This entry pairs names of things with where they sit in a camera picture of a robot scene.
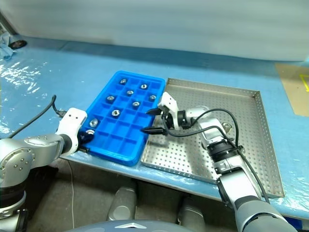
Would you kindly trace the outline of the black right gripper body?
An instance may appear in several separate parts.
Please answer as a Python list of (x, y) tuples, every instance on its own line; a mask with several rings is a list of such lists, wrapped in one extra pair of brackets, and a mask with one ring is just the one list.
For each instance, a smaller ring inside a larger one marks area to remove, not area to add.
[(170, 109), (167, 107), (158, 107), (161, 114), (161, 119), (163, 123), (163, 127), (159, 128), (160, 135), (172, 135), (170, 129), (174, 129), (174, 120), (173, 116), (170, 112)]

